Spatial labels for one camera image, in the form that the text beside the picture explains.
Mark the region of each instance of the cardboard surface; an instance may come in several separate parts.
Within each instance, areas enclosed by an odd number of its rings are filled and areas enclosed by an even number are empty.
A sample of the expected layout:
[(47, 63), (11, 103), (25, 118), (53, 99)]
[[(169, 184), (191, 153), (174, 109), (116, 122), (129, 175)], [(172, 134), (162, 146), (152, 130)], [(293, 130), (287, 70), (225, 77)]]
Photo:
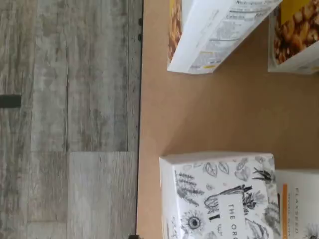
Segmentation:
[(319, 168), (319, 76), (267, 73), (268, 21), (213, 74), (167, 72), (168, 1), (145, 0), (137, 233), (161, 239), (159, 156), (271, 152)]

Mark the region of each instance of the white box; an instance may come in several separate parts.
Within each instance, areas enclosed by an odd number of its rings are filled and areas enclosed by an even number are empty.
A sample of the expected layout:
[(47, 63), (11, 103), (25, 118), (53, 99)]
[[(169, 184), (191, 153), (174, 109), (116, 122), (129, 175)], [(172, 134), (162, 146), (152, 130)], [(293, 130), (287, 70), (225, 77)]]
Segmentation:
[(319, 71), (319, 0), (283, 0), (269, 16), (269, 72)]
[(164, 239), (274, 238), (272, 154), (202, 152), (159, 161)]
[(281, 0), (170, 0), (167, 70), (213, 72)]
[(318, 239), (318, 170), (278, 170), (276, 179), (282, 238)]

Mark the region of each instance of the cereal picture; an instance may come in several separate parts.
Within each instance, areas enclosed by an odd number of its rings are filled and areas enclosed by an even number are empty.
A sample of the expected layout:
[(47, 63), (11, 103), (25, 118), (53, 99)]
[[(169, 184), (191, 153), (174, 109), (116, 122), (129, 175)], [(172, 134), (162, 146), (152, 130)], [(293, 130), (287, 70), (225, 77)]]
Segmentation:
[(277, 11), (274, 53), (281, 64), (319, 40), (319, 0), (310, 0), (285, 22)]
[(170, 0), (168, 58), (171, 62), (182, 34), (181, 0)]

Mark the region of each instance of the botanical line drawing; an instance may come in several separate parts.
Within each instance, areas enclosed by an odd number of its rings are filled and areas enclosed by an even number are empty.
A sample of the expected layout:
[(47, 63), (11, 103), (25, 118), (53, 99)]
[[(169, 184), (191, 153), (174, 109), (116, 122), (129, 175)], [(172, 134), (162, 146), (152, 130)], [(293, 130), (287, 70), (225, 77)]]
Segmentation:
[(193, 166), (192, 166), (191, 164), (187, 164), (187, 165), (184, 165), (184, 166), (183, 166), (183, 170), (187, 172), (187, 171), (190, 170), (192, 167), (193, 167)]
[(280, 236), (280, 211), (279, 206), (275, 202), (271, 202), (264, 212), (266, 224)]
[(223, 231), (222, 231), (222, 228), (221, 228), (221, 224), (218, 224), (218, 226), (217, 226), (217, 233), (220, 234), (221, 237), (223, 236)]
[(274, 157), (272, 156), (269, 160), (268, 160), (270, 166), (274, 166), (275, 165), (275, 159)]
[(204, 201), (204, 205), (205, 207), (208, 209), (208, 214), (212, 214), (212, 213), (217, 213), (219, 212), (219, 205), (218, 205), (218, 198), (217, 196), (220, 195), (231, 195), (231, 194), (244, 194), (250, 190), (252, 190), (253, 187), (249, 186), (249, 187), (245, 187), (245, 184), (241, 185), (241, 186), (237, 186), (231, 189), (227, 189), (225, 191), (222, 191), (219, 194), (215, 194), (215, 195), (211, 195), (209, 196), (205, 201)]
[(173, 230), (171, 239), (177, 239), (176, 217), (175, 216), (173, 216), (171, 219), (171, 227)]
[(204, 192), (196, 188), (197, 184), (194, 182), (194, 177), (186, 173), (177, 173), (175, 171), (175, 180), (179, 197), (198, 207), (199, 204), (192, 197), (203, 195)]
[(215, 189), (215, 187), (214, 187), (213, 185), (207, 183), (207, 184), (206, 184), (206, 189), (207, 189), (208, 191), (211, 191), (211, 190)]
[(306, 228), (307, 239), (319, 239), (319, 226), (318, 224), (309, 224)]
[(217, 165), (216, 163), (206, 163), (204, 167), (204, 172), (208, 173), (210, 176), (217, 177)]
[(249, 210), (253, 210), (255, 209), (255, 207), (258, 204), (263, 204), (266, 200), (265, 200), (265, 195), (260, 193), (260, 190), (258, 190), (257, 192), (246, 192), (243, 195), (243, 206), (244, 206), (244, 213), (245, 215), (247, 215), (249, 213)]
[(248, 162), (248, 158), (242, 158), (240, 162), (237, 164), (236, 170), (237, 171), (241, 170), (247, 162)]
[(253, 174), (259, 174), (259, 177), (254, 177), (254, 180), (261, 180), (264, 181), (266, 184), (270, 184), (276, 181), (275, 173), (274, 171), (268, 172), (267, 170), (258, 170), (257, 168), (254, 168), (255, 172)]
[(203, 163), (194, 163), (194, 164), (193, 164), (193, 167), (194, 167), (194, 168), (198, 168), (198, 167), (200, 167), (201, 165), (203, 165)]
[(181, 218), (181, 228), (184, 230), (185, 235), (202, 235), (205, 227), (203, 213), (197, 210), (191, 210)]
[(254, 239), (268, 239), (269, 234), (265, 227), (255, 221), (246, 218), (246, 224), (249, 226)]
[(256, 156), (255, 157), (255, 160), (259, 163), (264, 163), (266, 161), (266, 159), (264, 157), (261, 157), (261, 156)]
[(227, 163), (219, 162), (218, 168), (219, 168), (219, 170), (222, 171), (223, 173), (229, 174), (229, 166), (228, 166)]
[(205, 235), (204, 239), (217, 239), (215, 232), (209, 232)]
[(249, 169), (249, 167), (245, 166), (243, 169), (241, 169), (241, 171), (236, 171), (235, 172), (235, 176), (238, 179), (247, 182), (249, 177), (250, 177), (250, 169)]

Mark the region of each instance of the laminate flooring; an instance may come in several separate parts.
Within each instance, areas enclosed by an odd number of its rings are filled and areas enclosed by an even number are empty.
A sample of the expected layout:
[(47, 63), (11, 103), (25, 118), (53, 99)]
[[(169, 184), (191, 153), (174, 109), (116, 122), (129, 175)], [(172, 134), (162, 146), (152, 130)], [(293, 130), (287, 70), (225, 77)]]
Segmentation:
[(1, 0), (0, 239), (136, 230), (142, 0)]

